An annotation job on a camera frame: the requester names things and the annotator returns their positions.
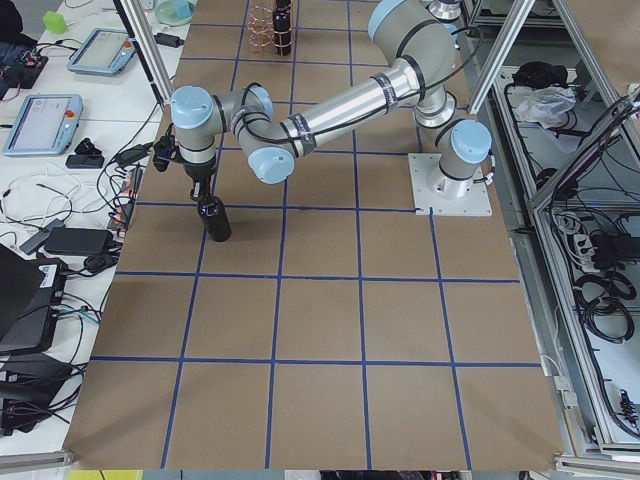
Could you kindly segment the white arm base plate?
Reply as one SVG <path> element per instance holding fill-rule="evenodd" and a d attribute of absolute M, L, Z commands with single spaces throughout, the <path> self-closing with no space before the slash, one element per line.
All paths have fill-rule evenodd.
<path fill-rule="evenodd" d="M 490 217 L 492 207 L 484 174 L 478 166 L 472 178 L 453 180 L 440 169 L 441 154 L 408 155 L 414 210 L 417 215 Z"/>

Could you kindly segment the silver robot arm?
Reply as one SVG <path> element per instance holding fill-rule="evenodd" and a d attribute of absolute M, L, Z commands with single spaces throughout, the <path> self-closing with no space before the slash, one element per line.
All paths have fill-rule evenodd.
<path fill-rule="evenodd" d="M 427 2 L 426 9 L 436 19 L 443 22 L 454 22 L 461 15 L 460 0 L 431 0 Z"/>
<path fill-rule="evenodd" d="M 282 121 L 274 120 L 271 98 L 256 83 L 220 95 L 202 87 L 178 88 L 171 97 L 169 143 L 156 148 L 156 168 L 181 164 L 193 180 L 194 199 L 207 199 L 215 138 L 230 133 L 256 177 L 278 184 L 293 173 L 297 158 L 410 106 L 415 124 L 441 153 L 433 191 L 451 197 L 454 187 L 468 188 L 492 139 L 482 123 L 457 111 L 454 95 L 445 88 L 455 73 L 453 31 L 416 1 L 382 1 L 371 14 L 368 35 L 388 68 Z"/>

